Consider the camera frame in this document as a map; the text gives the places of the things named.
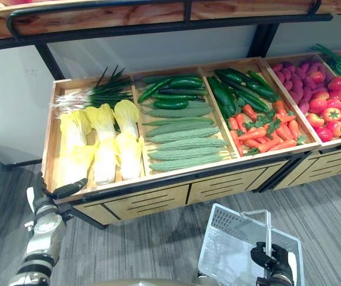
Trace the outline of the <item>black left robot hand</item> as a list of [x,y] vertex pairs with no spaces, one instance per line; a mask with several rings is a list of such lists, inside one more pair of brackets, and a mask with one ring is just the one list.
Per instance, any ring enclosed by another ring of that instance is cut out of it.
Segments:
[[79,191],[81,191],[87,185],[88,179],[83,178],[77,182],[72,184],[67,184],[55,189],[53,192],[50,192],[47,196],[52,200],[60,200],[63,198],[67,198]]

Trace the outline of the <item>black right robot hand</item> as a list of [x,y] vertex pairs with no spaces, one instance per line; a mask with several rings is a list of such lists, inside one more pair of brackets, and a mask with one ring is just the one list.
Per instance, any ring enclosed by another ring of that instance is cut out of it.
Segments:
[[257,242],[256,247],[251,250],[251,259],[260,267],[271,273],[272,277],[281,275],[293,280],[292,268],[289,265],[289,252],[283,247],[272,244],[271,255],[268,256],[265,251],[265,242]]

